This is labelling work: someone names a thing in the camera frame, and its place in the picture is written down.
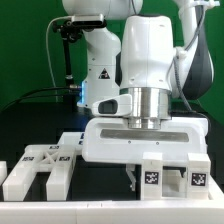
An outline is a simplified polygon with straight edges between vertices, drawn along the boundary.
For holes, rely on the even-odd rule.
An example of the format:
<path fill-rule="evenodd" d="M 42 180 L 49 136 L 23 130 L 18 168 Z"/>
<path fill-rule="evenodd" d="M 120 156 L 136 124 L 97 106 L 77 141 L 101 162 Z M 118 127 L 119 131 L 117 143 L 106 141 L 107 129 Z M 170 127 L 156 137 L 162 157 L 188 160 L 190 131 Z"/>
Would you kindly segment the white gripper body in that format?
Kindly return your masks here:
<path fill-rule="evenodd" d="M 159 130 L 131 129 L 125 118 L 98 117 L 84 133 L 82 156 L 88 162 L 141 164 L 144 153 L 161 153 L 165 165 L 187 163 L 189 153 L 206 154 L 208 120 L 173 117 Z"/>

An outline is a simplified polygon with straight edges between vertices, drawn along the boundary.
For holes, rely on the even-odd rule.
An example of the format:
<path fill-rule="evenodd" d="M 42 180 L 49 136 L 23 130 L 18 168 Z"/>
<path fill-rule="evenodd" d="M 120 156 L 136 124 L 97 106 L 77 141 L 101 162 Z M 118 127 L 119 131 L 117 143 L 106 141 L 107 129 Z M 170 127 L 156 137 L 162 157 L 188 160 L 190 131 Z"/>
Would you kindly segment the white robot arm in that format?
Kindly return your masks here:
<path fill-rule="evenodd" d="M 174 0 L 184 44 L 173 44 L 171 21 L 144 15 L 143 0 L 62 0 L 87 42 L 88 73 L 80 106 L 93 117 L 84 132 L 87 162 L 138 165 L 143 198 L 165 188 L 206 196 L 208 121 L 170 101 L 197 99 L 213 81 L 204 18 L 217 0 Z"/>

